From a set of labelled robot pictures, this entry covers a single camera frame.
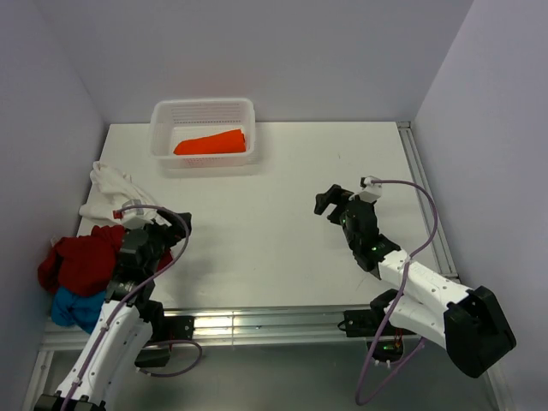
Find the white printed t-shirt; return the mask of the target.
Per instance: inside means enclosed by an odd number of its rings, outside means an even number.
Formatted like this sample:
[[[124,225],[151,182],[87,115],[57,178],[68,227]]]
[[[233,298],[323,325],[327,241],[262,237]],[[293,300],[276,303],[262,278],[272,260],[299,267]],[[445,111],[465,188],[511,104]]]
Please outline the white printed t-shirt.
[[[99,161],[93,163],[90,180],[92,188],[98,194],[80,207],[79,214],[84,218],[117,223],[113,221],[112,212],[116,206],[127,200],[142,200],[143,205],[158,205],[147,191],[133,182],[130,174]],[[168,222],[156,211],[152,223],[165,225]]]

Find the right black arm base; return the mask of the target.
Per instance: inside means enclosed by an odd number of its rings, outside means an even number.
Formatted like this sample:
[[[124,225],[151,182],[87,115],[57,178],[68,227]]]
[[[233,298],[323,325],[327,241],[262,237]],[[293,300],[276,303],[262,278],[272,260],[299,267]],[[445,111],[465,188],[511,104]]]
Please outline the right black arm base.
[[[337,324],[337,329],[344,332],[348,338],[374,337],[384,316],[380,317],[371,309],[347,310],[343,313],[343,320]],[[381,336],[388,337],[380,340],[373,350],[372,358],[379,362],[397,362],[403,357],[404,332],[388,323]]]

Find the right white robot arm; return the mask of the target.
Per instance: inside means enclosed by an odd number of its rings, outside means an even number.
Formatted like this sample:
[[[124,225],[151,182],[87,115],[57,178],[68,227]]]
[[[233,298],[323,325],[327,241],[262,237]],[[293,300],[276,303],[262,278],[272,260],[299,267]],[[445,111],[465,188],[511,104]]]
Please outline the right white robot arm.
[[[513,350],[517,341],[497,297],[471,289],[419,263],[383,235],[375,204],[385,181],[364,177],[358,193],[334,184],[315,197],[314,212],[342,228],[357,265],[391,289],[370,304],[372,328],[387,334],[404,329],[444,348],[456,367],[477,378]]]

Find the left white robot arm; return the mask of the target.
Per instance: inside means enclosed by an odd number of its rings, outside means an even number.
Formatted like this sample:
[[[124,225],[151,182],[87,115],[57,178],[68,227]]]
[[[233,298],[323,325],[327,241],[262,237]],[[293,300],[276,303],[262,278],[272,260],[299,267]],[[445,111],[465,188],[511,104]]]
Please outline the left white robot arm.
[[[37,410],[110,410],[116,391],[133,369],[150,376],[170,359],[174,344],[192,344],[191,331],[166,318],[151,298],[155,280],[180,258],[171,249],[188,245],[192,215],[156,207],[164,219],[125,229],[108,261],[110,274],[97,305],[97,318],[78,360]]]

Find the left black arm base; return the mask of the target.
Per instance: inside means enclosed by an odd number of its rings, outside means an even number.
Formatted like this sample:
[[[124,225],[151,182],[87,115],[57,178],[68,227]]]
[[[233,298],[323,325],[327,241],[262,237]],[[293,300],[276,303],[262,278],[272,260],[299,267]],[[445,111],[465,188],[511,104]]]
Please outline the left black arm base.
[[[168,365],[177,344],[188,345],[193,340],[194,317],[168,316],[152,333],[146,346],[137,355],[134,365],[138,368],[163,368]]]

